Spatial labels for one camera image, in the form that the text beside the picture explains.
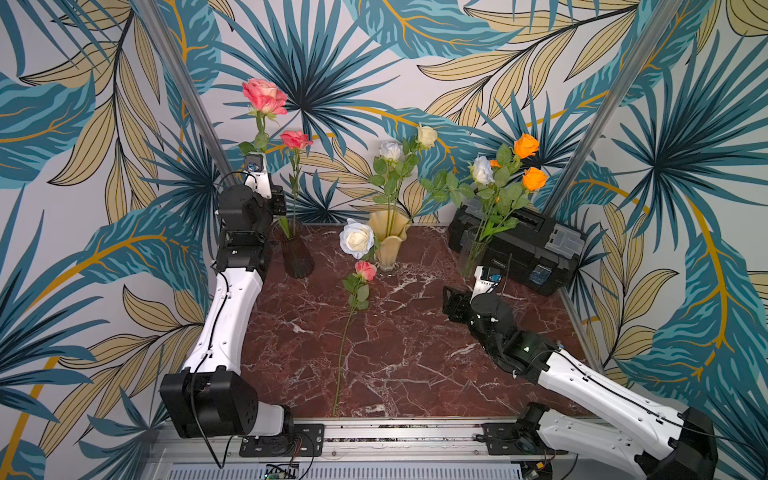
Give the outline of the white rose top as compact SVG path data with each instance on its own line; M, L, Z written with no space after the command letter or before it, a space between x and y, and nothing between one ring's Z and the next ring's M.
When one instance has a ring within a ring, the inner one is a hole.
M453 171L441 171L432 179L420 179L419 183L428 199L437 203L451 201L457 207L471 199L493 202L496 196L493 164L485 156L474 160L467 177L460 178Z

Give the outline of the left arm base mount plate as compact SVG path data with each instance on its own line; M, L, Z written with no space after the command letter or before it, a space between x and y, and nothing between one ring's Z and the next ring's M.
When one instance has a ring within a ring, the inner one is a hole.
M326 426L321 423L296 424L291 433L277 436L248 436L241 441L242 458L319 457L324 446Z

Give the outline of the cream rose large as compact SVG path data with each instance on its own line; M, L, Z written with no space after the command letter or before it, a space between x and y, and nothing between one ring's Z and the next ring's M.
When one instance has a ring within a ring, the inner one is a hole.
M425 125L417 127L416 135L404 140L401 144L402 159L395 166L395 172L400 179L409 177L423 160L424 154L432 149L438 140L437 131Z

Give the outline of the white rose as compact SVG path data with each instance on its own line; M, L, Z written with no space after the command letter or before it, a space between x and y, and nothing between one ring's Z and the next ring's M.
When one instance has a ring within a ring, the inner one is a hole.
M372 227L354 219L348 219L339 234L342 251L355 260L372 260L377 239Z
M417 164L418 157L410 151L408 144L386 141L379 147L378 155L373 160L373 174L369 177L369 183L381 189L380 193L373 196L373 201L377 205L386 206L384 228L379 234L381 239L396 235L394 229L400 193L403 183Z
M457 207L471 199L493 202L496 196L493 164L485 156L474 160L467 177L460 178L453 171L441 171L432 179L420 179L419 183L428 199L437 203L451 201Z

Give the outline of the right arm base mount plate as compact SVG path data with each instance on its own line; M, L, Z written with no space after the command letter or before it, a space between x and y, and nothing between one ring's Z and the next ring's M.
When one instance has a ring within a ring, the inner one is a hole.
M566 453L565 450L556 450L547 446L537 430L527 424L483 423L481 429L480 434L474 435L474 440L484 444L487 453L491 456L552 456Z

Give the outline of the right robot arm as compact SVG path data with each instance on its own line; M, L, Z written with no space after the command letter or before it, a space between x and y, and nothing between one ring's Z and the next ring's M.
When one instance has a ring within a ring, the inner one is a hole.
M636 479L711 479L718 448L711 419L643 397L580 362L546 337L520 328L495 292L443 289L443 313L467 326L502 371L557 393L600 418L569 417L531 404L514 423L512 441L567 451Z

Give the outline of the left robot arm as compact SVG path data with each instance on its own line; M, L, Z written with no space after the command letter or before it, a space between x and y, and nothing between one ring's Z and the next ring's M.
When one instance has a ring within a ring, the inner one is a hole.
M159 389L182 438L277 437L293 430L289 408L261 401L241 375L245 334L271 260L273 218L285 210L281 187L241 184L220 195L214 298L190 356Z

